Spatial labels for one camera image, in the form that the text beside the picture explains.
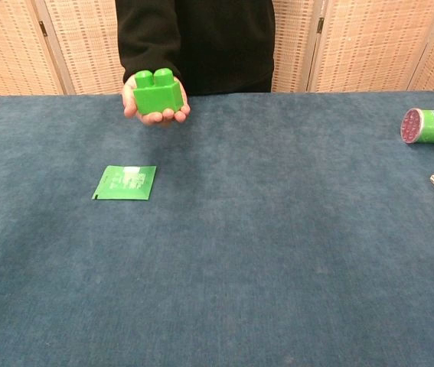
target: toy building block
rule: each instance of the toy building block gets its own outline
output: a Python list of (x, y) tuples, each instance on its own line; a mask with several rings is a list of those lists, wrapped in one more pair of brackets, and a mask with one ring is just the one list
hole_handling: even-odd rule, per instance
[(148, 70), (139, 71), (135, 74), (135, 82), (137, 87), (133, 95), (142, 115), (165, 109), (176, 112), (183, 106), (181, 87), (170, 69), (159, 69), (154, 74)]

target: blue felt tablecloth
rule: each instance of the blue felt tablecloth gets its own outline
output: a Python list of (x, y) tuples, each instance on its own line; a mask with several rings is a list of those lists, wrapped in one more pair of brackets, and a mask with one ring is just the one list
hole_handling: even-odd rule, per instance
[[(0, 98), (0, 366), (434, 366), (434, 93)], [(95, 201), (156, 165), (148, 202)]]

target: cylindrical container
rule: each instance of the cylindrical container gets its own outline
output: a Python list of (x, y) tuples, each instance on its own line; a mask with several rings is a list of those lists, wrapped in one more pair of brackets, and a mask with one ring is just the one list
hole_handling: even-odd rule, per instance
[(434, 143), (434, 110), (410, 109), (400, 128), (407, 143)]

